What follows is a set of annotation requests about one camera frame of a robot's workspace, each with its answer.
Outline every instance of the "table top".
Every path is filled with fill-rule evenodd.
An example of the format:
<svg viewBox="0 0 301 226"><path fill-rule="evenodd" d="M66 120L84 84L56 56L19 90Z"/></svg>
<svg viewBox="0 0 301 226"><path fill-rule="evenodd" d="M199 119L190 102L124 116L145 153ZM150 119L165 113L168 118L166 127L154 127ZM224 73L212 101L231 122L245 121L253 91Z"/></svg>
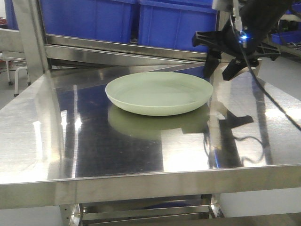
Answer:
<svg viewBox="0 0 301 226"><path fill-rule="evenodd" d="M300 187L301 133L249 73L223 81L217 69L211 101L176 116L128 113L104 92L122 75L202 66L40 77L0 110L0 209ZM301 102L261 83L301 124Z"/></svg>

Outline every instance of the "white wall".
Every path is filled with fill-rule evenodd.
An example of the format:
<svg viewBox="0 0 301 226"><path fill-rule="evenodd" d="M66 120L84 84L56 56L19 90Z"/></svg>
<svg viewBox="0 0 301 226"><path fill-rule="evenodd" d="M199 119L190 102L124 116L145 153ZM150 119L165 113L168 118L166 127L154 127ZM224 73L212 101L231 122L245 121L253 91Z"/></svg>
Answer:
<svg viewBox="0 0 301 226"><path fill-rule="evenodd" d="M4 0L0 0L0 17L6 18Z"/></svg>

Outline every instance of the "blue crate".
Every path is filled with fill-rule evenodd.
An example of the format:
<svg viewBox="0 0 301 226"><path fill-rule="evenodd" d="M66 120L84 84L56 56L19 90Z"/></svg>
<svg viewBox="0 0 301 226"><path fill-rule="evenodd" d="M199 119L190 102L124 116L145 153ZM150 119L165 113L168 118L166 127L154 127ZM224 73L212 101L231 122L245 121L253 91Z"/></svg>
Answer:
<svg viewBox="0 0 301 226"><path fill-rule="evenodd" d="M18 24L17 24L17 19L14 12L12 0L4 0L4 4L5 4L6 20L8 22L8 29L18 30Z"/></svg>
<svg viewBox="0 0 301 226"><path fill-rule="evenodd" d="M286 43L301 42L301 31L281 32L280 35ZM272 42L280 45L283 44L278 33L272 34Z"/></svg>
<svg viewBox="0 0 301 226"><path fill-rule="evenodd" d="M9 28L17 28L11 0L5 0ZM40 0L47 33L130 42L136 0Z"/></svg>
<svg viewBox="0 0 301 226"><path fill-rule="evenodd" d="M193 47L192 37L196 31L215 30L215 10L197 4L172 4L153 0L140 0L140 5L138 44L207 51L205 46Z"/></svg>
<svg viewBox="0 0 301 226"><path fill-rule="evenodd" d="M292 5L293 10L296 12L301 12L301 3L296 3Z"/></svg>
<svg viewBox="0 0 301 226"><path fill-rule="evenodd" d="M185 6L201 6L211 8L213 0L152 0L158 2L166 2L171 4L179 4Z"/></svg>

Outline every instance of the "plate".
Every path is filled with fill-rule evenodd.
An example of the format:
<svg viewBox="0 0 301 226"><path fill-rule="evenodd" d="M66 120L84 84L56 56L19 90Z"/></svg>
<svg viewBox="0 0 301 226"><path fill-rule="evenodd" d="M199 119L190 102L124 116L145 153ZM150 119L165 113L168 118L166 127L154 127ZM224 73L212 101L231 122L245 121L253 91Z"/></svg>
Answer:
<svg viewBox="0 0 301 226"><path fill-rule="evenodd" d="M169 116L204 105L212 85L199 77L175 72L145 72L122 76L105 88L117 107L136 114Z"/></svg>

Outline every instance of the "robotic arm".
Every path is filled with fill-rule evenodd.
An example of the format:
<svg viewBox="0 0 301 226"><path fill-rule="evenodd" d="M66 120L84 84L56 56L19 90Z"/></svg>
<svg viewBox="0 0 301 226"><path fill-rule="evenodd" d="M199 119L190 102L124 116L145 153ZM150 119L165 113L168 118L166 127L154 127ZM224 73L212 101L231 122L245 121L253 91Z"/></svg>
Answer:
<svg viewBox="0 0 301 226"><path fill-rule="evenodd" d="M193 46L205 45L209 49L204 75L211 76L222 52L235 57L223 72L224 80L231 80L247 67L239 45L252 66L258 65L259 57L275 60L280 55L278 49L262 41L292 3L293 0L214 0L214 9L228 11L231 16L221 31L196 32L193 37Z"/></svg>

